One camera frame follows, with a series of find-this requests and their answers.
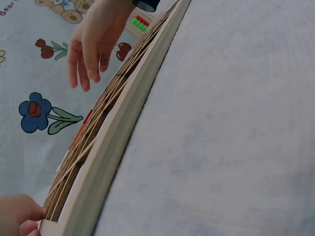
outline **hand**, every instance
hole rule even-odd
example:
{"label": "hand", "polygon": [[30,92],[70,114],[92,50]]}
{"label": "hand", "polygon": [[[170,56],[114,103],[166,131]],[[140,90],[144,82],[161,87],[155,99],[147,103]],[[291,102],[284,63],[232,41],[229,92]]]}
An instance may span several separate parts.
{"label": "hand", "polygon": [[74,30],[68,51],[68,78],[71,87],[90,90],[90,80],[100,81],[99,71],[108,68],[111,53],[126,22],[135,9],[131,0],[97,0]]}
{"label": "hand", "polygon": [[37,221],[45,211],[25,194],[0,197],[0,236],[40,236]]}

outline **wooden frame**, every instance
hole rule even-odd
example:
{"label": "wooden frame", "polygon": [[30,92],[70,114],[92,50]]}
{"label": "wooden frame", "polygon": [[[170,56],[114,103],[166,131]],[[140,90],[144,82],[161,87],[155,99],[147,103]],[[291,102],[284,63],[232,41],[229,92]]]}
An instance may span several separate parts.
{"label": "wooden frame", "polygon": [[129,138],[190,0],[178,0],[119,69],[79,130],[48,193],[42,236],[92,235]]}

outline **white fabric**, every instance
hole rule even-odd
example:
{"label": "white fabric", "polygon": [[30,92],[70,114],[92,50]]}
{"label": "white fabric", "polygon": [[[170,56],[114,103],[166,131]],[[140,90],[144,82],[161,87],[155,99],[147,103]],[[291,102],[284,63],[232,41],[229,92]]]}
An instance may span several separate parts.
{"label": "white fabric", "polygon": [[[51,41],[54,41],[64,47],[63,43],[70,43],[77,25],[70,24],[48,7],[36,5],[33,0],[1,0],[0,11],[0,50],[5,51],[5,60],[0,63],[0,193],[26,193],[43,203],[56,168],[83,120],[56,135],[48,135],[48,127],[28,134],[21,128],[23,117],[19,114],[19,105],[36,91],[53,107],[85,118],[122,62],[116,57],[119,49],[115,47],[109,69],[101,75],[99,84],[91,83],[88,93],[80,86],[71,89],[66,57],[55,60],[62,51],[43,59],[41,48],[35,43],[43,39],[47,45],[52,46]],[[118,43],[133,45],[136,40],[125,31]]]}
{"label": "white fabric", "polygon": [[192,0],[96,236],[315,235],[313,0]]}

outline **dark sleeve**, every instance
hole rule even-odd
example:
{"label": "dark sleeve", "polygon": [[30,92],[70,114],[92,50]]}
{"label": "dark sleeve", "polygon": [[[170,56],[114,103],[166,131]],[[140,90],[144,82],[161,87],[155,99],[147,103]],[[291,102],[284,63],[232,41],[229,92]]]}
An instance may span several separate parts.
{"label": "dark sleeve", "polygon": [[132,3],[141,10],[155,12],[160,0],[133,0]]}

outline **red flower center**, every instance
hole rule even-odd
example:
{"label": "red flower center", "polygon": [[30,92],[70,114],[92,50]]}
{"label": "red flower center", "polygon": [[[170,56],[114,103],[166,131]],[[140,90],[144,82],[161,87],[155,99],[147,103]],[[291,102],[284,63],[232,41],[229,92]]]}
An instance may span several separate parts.
{"label": "red flower center", "polygon": [[29,115],[31,117],[40,117],[41,115],[41,107],[36,102],[31,102],[29,104]]}

